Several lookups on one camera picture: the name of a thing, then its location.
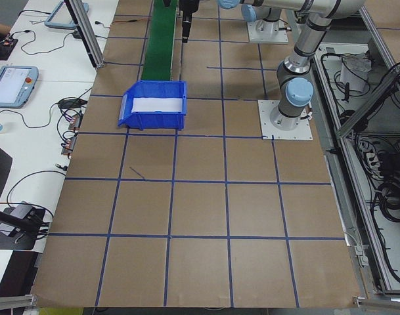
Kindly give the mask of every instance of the cable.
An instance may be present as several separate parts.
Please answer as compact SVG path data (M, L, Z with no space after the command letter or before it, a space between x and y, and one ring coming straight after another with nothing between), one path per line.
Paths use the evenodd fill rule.
M44 128L44 127L47 127L47 126L51 123L51 121L52 121L52 118L53 118L52 109L53 109L53 107L54 107L55 105L57 105L57 103L52 104L51 107L49 108L49 120L48 120L48 122L47 122L46 124L40 125L40 126L29 126L29 125L25 122L24 116L23 116L21 113L19 113L19 112L15 112L14 110L1 110L1 111L0 111L0 114L3 113L3 112L10 112L10 113L14 113L14 114L20 115L20 117L22 118L23 124L24 124L27 128L29 128L29 129Z
M134 23L138 21L147 21L150 20L150 18L139 18L139 19L132 19L132 20L126 20L126 21L113 21L111 24L124 24L124 23Z
M281 21L281 22L283 22L283 23L285 23L285 24L287 24L287 25L290 25L289 22L287 22L287 21L285 21L285 20L282 20L281 18L279 18L279 21Z
M399 65L400 65L400 62L394 64L390 69L388 69L388 71L381 77L381 80L379 80L379 83L377 84L377 86L375 86L373 91L375 91L382 84L382 82L384 82L384 80L387 77L387 75L389 73L391 73L394 69L396 69Z
M101 26L103 26L104 28L110 29L110 26L105 26L105 24L103 24L102 22L95 21L95 24L96 24L96 25L101 25Z
M392 100L393 104L400 110L400 100L398 99L396 93L397 93L397 92L395 92L395 93L393 93L393 94L391 95L391 100Z
M357 238L355 236L353 236L353 234L349 233L349 232L344 232L344 234L347 234L348 236L350 236L350 238L355 241L356 245L362 245L357 241Z
M327 56L331 56L331 55L337 56L337 54L331 54L331 53L329 53L329 52L326 53L326 54L323 54L323 55L321 56L321 65L322 65L322 70L324 71L324 75L325 75L325 78L326 78L326 82L328 83L328 87L330 88L331 96L332 96L332 98L333 98L333 100L334 100L334 103L335 103L335 105L336 105L337 116L340 117L340 110L339 110L339 108L341 108L341 109L343 110L343 112L345 112L345 108L344 108L344 107L338 102L338 100L337 100L336 94L335 94L335 92L334 92L334 90L332 89L332 86L331 86L330 76L329 76L328 71L327 71L327 69L325 68L325 64L324 64L324 58L327 57Z
M43 14L51 14L51 12L44 12L44 11L38 11L38 10L21 10L18 13L17 17L19 17L23 12L38 12L38 13L43 13Z
M109 310L109 307L95 307L95 312L103 313Z
M53 51L59 50L59 49L63 48L63 47L66 45L66 38L67 38L69 35L72 35L72 34L73 34L73 33L67 33L67 34L64 36L64 39L62 40L62 45L59 46L59 47L57 47L57 48L51 49L51 50L49 50L49 51L27 52L27 51L24 50L24 47L25 47L26 45L29 45L30 43L33 43L34 41L36 41L36 33L35 33L34 31L32 31L32 30L24 30L24 31L16 31L16 32L14 32L13 34L11 34L11 36L13 36L14 34L17 34L17 33L32 33L32 34L33 34L33 39L32 39L31 41L28 41L27 43L24 43L24 44L20 47L20 49L21 49L25 54L27 54L27 55L29 55L29 56L34 56L34 55L36 55L36 54L48 54L48 53L51 53L51 52L53 52Z
M74 102L70 105L70 107L71 107L74 103L78 103L78 102L80 103L80 102L81 102L81 98L82 98L85 94L87 94L89 91L91 91L91 89L92 89L92 88L87 89L86 91L84 91L83 93L81 93L78 97L66 97L66 98L62 98L61 100L59 100L59 101L57 102L58 108L59 108L60 111L61 111L61 116L60 116L60 118L58 119L58 121L57 121L57 123L56 123L56 131L57 131L58 135L60 136L60 138L61 138L61 140L62 140L62 144L61 144L62 147L64 147L64 145L66 145L65 142L67 141L67 139L64 137L64 133L61 133L61 132L60 132L60 122L61 122L61 119L62 119L62 118L65 118L66 121L70 122L70 120L72 119L72 116L68 115L68 112L69 112L69 111L75 112L75 113L76 113L77 115L79 115L80 117L83 117L83 114L82 114L81 110L78 112L78 111L74 110L73 108L68 108L68 109L64 110L64 109L62 109L62 108L60 107L60 103L61 103L62 101L64 101L64 100L73 100L73 99L74 99Z
M38 207L40 209L44 209L46 210L51 216L52 218L54 218L54 214L52 213L51 210L49 210L48 208L42 206L42 205L37 205L35 203L28 203L28 202L0 202L0 205L8 205L9 207L11 207L11 205L31 205L32 207Z
M23 180L25 180L25 179L28 178L28 177L34 176L34 175L36 175L36 174L41 174L41 173L57 173L57 174L61 174L61 175L66 176L64 173L62 173L62 172L60 172L60 171L52 171L52 170L37 171L37 172L30 173L30 174L26 175L25 177L22 177L22 178L21 178L18 182L16 182L16 184L14 184L13 187L9 190L9 192L7 193L7 197L6 197L7 205L9 205L9 206L11 207L11 205L13 204L13 203L11 203L11 202L9 201L9 199L10 199L10 197L11 197L11 194L12 194L13 190L14 190Z
M204 307L204 310L212 310L212 311L224 310L224 309L225 309L225 307L219 307L219 308Z
M395 148L396 148L398 142L396 142L395 144L392 144L388 139L386 139L385 137L382 137L382 136L366 136L365 138L375 138L377 140L382 140L385 143L387 143L388 146L392 146L394 148L394 150L396 151ZM360 164L363 164L361 154L359 153L358 143L361 142L361 143L365 143L367 145L371 144L373 146L374 146L374 144L371 143L368 140L361 139L359 133L355 134L353 141L354 141L354 145L353 146L354 146L355 151L356 151L357 159L359 160ZM371 217L372 217L373 225L374 225L375 230L376 230L376 234L377 234L378 239L380 241L380 245L381 245L381 249L382 249L382 255L384 256L384 260L386 262L386 265L387 265L387 268L389 270L389 273L393 276L393 278L395 280L397 280L400 283L400 277L397 275L396 271L392 267L391 261L389 260L389 257L388 257L385 237L382 235L381 229L379 228L378 223L376 221L376 217L375 217L375 211L376 211L375 208L379 207L379 209L381 210L382 215L385 216L388 220L390 220L390 221L394 221L395 220L394 222L400 222L400 218L398 219L398 218L392 216L391 213L388 211L388 207L391 207L391 203L388 201L388 195L389 195L390 187L387 184L384 185L384 187L382 187L381 185L376 186L373 183L373 180L371 179L371 177L370 177L369 173L367 172L367 170L365 169L365 167L363 165L362 165L362 167L363 167L363 171L365 172L366 178L368 180L369 186L373 187L373 189L369 190L370 191L370 214L371 214ZM395 206L393 205L393 207L397 208L397 207L399 207L399 204L397 203L397 204L395 204Z
M343 92L343 94L345 94L344 83L342 83L341 81L338 81L338 78L339 78L340 76L341 76L341 70L337 71L337 72L334 74L334 77L333 77L333 79L334 79L334 84L336 85L336 87L337 87L337 89L338 89L339 91L341 91L341 92ZM350 90L350 91L353 91L353 92L359 92L359 94L350 94L350 96L352 96L352 97L362 97L362 96L367 95L367 94L370 92L370 90L371 90L371 87L370 87L369 82L367 82L367 85L366 85L366 86L368 87L368 89L367 89L366 92L363 93L363 92L356 91L356 90Z

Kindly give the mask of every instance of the white paper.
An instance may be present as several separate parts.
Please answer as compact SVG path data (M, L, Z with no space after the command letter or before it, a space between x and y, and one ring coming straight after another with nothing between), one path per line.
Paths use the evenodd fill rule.
M0 103L14 103L30 69L6 68L0 79Z
M182 112L182 98L134 98L133 112Z

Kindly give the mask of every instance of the green conveyor belt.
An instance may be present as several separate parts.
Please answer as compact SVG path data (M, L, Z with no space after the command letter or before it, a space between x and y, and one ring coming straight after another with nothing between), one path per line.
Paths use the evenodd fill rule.
M153 16L142 80L170 81L175 38L177 0L165 7L163 0L154 0Z

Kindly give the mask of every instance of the blue plastic bin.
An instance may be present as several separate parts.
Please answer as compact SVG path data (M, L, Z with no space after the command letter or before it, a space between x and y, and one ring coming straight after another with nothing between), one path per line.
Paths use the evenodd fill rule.
M181 98L182 110L162 112L156 110L133 112L135 98ZM185 81L138 81L122 96L118 126L143 130L168 128L182 130L187 114L187 82Z

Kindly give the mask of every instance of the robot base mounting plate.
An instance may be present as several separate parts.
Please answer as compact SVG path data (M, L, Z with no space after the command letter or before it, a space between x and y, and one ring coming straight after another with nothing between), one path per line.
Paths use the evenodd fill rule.
M279 44L287 45L289 44L289 39L287 38L287 33L285 30L278 30L276 34L267 33L265 31L257 31L257 23L248 22L248 35L250 37L250 43L264 43L264 44ZM284 23L279 21L278 25L280 28L284 27Z
M299 125L291 131L283 131L270 121L270 113L279 104L279 100L258 100L259 119L263 139L275 140L312 140L312 132L308 119L300 120Z

